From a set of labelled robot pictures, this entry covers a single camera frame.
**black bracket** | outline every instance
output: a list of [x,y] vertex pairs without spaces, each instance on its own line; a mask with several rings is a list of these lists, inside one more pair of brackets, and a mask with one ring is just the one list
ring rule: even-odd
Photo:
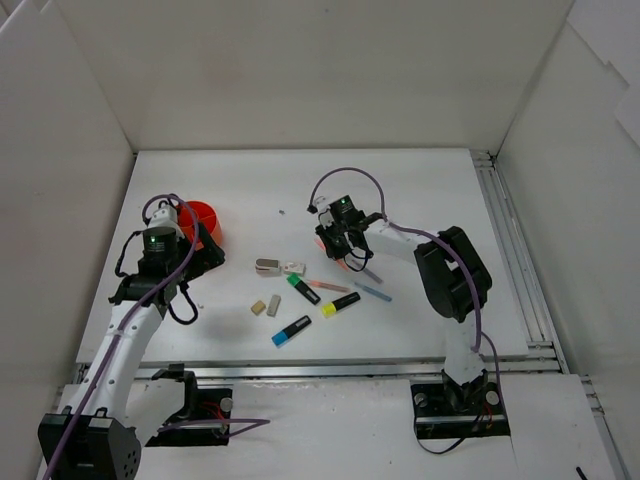
[[[478,291],[480,307],[483,307],[493,280],[469,237],[460,227],[451,227],[439,232],[438,238],[462,258],[471,272],[471,278]],[[451,269],[449,264],[453,263],[453,258],[434,242],[419,245],[414,255],[431,306],[445,318],[455,318],[459,323],[464,322],[467,314],[473,311],[473,299],[460,267]]]
[[153,374],[151,380],[168,378],[184,383],[184,406],[171,416],[172,421],[187,420],[196,410],[198,404],[198,379],[191,371],[185,371],[184,363],[173,363]]
[[420,440],[508,436],[511,433],[499,400],[498,386],[489,382],[484,372],[462,387],[448,380],[446,374],[443,374],[442,382],[413,383],[411,396],[415,434]]

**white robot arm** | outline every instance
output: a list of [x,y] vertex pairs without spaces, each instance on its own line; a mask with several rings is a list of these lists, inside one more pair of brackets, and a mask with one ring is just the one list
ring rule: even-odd
[[[394,228],[379,213],[365,216],[357,210],[349,196],[330,204],[315,205],[319,225],[316,233],[325,245],[327,256],[342,259],[354,249],[364,252],[365,260],[374,253],[385,253],[412,263],[420,270],[425,291],[434,309],[446,321],[446,359],[444,372],[459,386],[470,384],[483,375],[484,362],[476,349],[472,349],[476,326],[465,321],[473,310],[470,288],[459,270],[451,269],[452,259],[437,245],[425,243],[425,237],[405,233]],[[462,257],[472,271],[475,287],[482,304],[491,288],[491,277],[464,232],[452,227],[438,237]]]
[[[116,275],[123,280],[109,299],[114,304],[111,319],[91,368],[63,412],[47,414],[40,423],[38,437],[48,465],[46,479],[130,480],[140,465],[142,447],[158,428],[167,418],[192,407],[197,390],[193,374],[168,372],[149,382],[141,398],[126,411],[135,373],[165,314],[169,312],[185,325],[197,319],[195,308],[191,320],[177,318],[171,300],[178,290],[187,296],[189,280],[224,263],[224,252],[196,223],[197,217],[185,202],[175,195],[160,195],[147,206],[159,199],[164,206],[151,218],[144,218],[148,228],[130,237],[141,234],[143,238],[138,273],[120,272],[124,250],[117,262]],[[191,214],[193,243],[178,227],[171,201]],[[198,240],[203,248],[196,251]]]

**white table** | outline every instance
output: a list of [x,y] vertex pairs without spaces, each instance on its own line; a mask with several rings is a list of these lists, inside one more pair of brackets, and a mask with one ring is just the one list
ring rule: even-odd
[[[443,456],[417,445],[408,380],[241,383],[232,417],[271,424],[227,447],[145,448],[136,480],[577,480],[577,466],[590,480],[614,478],[577,376],[503,378],[511,437],[469,439]],[[65,388],[61,408],[77,388]],[[143,391],[134,384],[130,401]]]
[[[199,320],[184,327],[167,316],[144,362],[300,363],[444,357],[445,320],[429,305],[414,265],[376,255],[370,267],[385,283],[378,286],[358,276],[391,295],[393,301],[386,303],[361,293],[362,301],[328,320],[320,314],[320,305],[307,302],[284,276],[263,278],[255,273],[258,257],[297,260],[307,264],[308,278],[350,283],[352,274],[327,259],[314,243],[317,218],[306,212],[318,178],[347,165],[368,170],[382,183],[387,211],[396,223],[431,231],[457,225],[467,232],[493,277],[483,309],[484,330],[501,357],[526,355],[521,310],[468,151],[174,151],[138,156],[77,361],[91,362],[102,340],[111,310],[107,297],[118,285],[113,268],[126,238],[143,226],[142,206],[153,195],[169,192],[216,209],[227,261],[191,284],[189,292],[201,307]],[[376,189],[355,173],[331,177],[319,194],[336,199],[349,194],[365,212],[379,210]],[[135,271],[140,252],[141,241],[136,239],[127,252],[126,271]],[[340,295],[316,291],[322,297],[321,305]],[[282,296],[277,317],[254,316],[249,307],[258,299],[267,303],[272,294]],[[191,315],[182,297],[174,305],[183,318]],[[287,345],[275,348],[271,336],[305,314],[313,325]],[[490,352],[484,344],[483,352]]]

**beige eraser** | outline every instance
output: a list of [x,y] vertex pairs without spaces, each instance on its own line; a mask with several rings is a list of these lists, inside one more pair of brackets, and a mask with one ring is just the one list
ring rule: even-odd
[[251,311],[257,316],[264,312],[265,308],[267,308],[267,306],[264,304],[264,302],[262,300],[258,300],[251,307]]

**highlighter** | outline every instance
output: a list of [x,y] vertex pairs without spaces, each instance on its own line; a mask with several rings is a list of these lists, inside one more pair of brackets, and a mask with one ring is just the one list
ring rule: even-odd
[[311,287],[304,283],[295,273],[292,273],[287,277],[287,282],[289,282],[293,288],[298,290],[304,298],[309,300],[314,305],[320,303],[320,297],[318,296],[318,294],[311,290]]
[[356,303],[358,300],[360,300],[360,294],[358,292],[350,293],[349,295],[340,297],[339,299],[334,300],[331,303],[327,303],[324,307],[322,307],[322,314],[325,318],[329,318],[343,308]]
[[276,333],[273,337],[271,337],[271,341],[276,347],[279,347],[287,340],[289,340],[294,335],[297,335],[302,330],[311,325],[311,319],[305,315],[302,318],[299,318],[295,322],[293,322],[288,327],[283,328],[278,333]]

